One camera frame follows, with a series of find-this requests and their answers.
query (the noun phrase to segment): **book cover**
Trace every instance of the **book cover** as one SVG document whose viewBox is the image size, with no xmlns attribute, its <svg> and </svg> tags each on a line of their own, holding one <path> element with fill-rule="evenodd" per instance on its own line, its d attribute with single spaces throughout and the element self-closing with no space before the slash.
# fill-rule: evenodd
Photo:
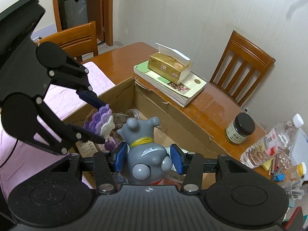
<svg viewBox="0 0 308 231">
<path fill-rule="evenodd" d="M 147 64 L 148 61 L 145 61 L 141 64 L 136 65 L 135 68 L 139 72 L 144 73 L 145 75 L 151 77 L 165 87 L 173 90 L 174 92 L 186 98 L 193 97 L 206 84 L 206 81 L 202 80 L 200 77 L 196 76 L 191 72 L 183 82 L 181 82 L 179 85 L 176 85 L 175 83 L 148 69 Z"/>
</svg>

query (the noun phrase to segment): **gold tissue box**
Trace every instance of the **gold tissue box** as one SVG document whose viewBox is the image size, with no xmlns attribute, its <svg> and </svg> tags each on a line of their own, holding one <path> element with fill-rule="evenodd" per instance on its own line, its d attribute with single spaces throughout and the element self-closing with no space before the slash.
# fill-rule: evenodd
<svg viewBox="0 0 308 231">
<path fill-rule="evenodd" d="M 179 85 L 190 73 L 192 63 L 187 66 L 175 58 L 161 53 L 150 55 L 147 67 L 167 80 Z"/>
</svg>

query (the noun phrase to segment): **wooden table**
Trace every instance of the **wooden table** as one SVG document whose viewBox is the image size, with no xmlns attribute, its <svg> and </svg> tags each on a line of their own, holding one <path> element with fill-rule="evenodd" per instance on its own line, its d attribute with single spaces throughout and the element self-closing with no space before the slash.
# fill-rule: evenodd
<svg viewBox="0 0 308 231">
<path fill-rule="evenodd" d="M 157 52 L 155 48 L 143 42 L 138 42 L 98 55 L 86 62 L 93 61 L 111 81 L 118 84 L 129 77 L 136 77 L 133 67 L 147 61 L 149 55 L 155 52 Z M 256 124 L 255 132 L 242 144 L 235 146 L 229 143 L 225 137 L 225 129 L 241 112 L 241 109 L 231 98 L 210 83 L 206 84 L 204 90 L 192 102 L 182 108 L 142 78 L 139 77 L 138 80 L 196 122 L 213 137 L 218 145 L 237 160 L 247 147 L 265 135 L 265 131 Z M 266 177 L 268 176 L 268 171 L 262 167 L 255 170 Z"/>
</svg>

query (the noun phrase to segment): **doorway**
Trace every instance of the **doorway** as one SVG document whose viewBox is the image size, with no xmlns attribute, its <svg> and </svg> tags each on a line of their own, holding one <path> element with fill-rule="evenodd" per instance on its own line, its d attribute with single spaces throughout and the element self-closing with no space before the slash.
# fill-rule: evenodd
<svg viewBox="0 0 308 231">
<path fill-rule="evenodd" d="M 52 0 L 57 31 L 96 22 L 96 36 L 107 45 L 113 45 L 112 3 L 113 0 Z"/>
</svg>

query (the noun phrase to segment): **yellow cap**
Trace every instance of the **yellow cap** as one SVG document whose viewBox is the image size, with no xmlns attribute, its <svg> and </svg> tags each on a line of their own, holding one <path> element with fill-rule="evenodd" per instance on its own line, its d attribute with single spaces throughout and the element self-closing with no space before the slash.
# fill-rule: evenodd
<svg viewBox="0 0 308 231">
<path fill-rule="evenodd" d="M 302 162 L 297 166 L 297 173 L 300 177 L 304 176 L 307 172 L 306 164 Z"/>
</svg>

